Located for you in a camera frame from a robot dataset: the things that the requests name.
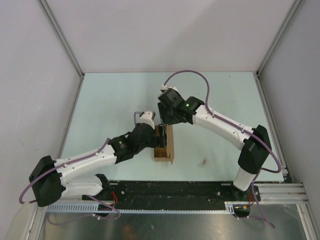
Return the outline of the brown cardboard box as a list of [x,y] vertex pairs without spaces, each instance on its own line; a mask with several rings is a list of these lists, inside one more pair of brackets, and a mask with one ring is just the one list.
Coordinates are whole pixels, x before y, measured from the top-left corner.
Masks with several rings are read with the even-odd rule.
[[156,147],[154,149],[153,151],[154,161],[169,162],[172,165],[175,158],[173,126],[165,125],[164,133],[166,134],[166,145],[164,148]]

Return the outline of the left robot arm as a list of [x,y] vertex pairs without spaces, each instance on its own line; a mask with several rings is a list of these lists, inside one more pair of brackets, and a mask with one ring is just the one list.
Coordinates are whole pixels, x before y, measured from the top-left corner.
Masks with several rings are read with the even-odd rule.
[[164,125],[151,127],[147,123],[138,123],[132,131],[108,138],[92,152],[56,160],[49,155],[44,156],[29,176],[35,202],[40,207],[46,207],[61,197],[77,195],[91,195],[105,200],[110,196],[111,188],[103,174],[98,173],[92,180],[78,183],[74,181],[75,178],[130,160],[146,148],[164,148],[166,145],[167,133]]

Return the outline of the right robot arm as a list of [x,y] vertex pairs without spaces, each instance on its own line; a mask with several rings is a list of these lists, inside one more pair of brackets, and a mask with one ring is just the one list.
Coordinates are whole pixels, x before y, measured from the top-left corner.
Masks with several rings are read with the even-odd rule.
[[172,86],[163,85],[158,100],[157,106],[163,124],[189,123],[205,128],[240,150],[237,162],[239,169],[230,194],[237,201],[247,197],[251,183],[270,154],[271,143],[267,129],[262,125],[250,127],[236,122],[210,108],[207,101],[194,96],[184,99]]

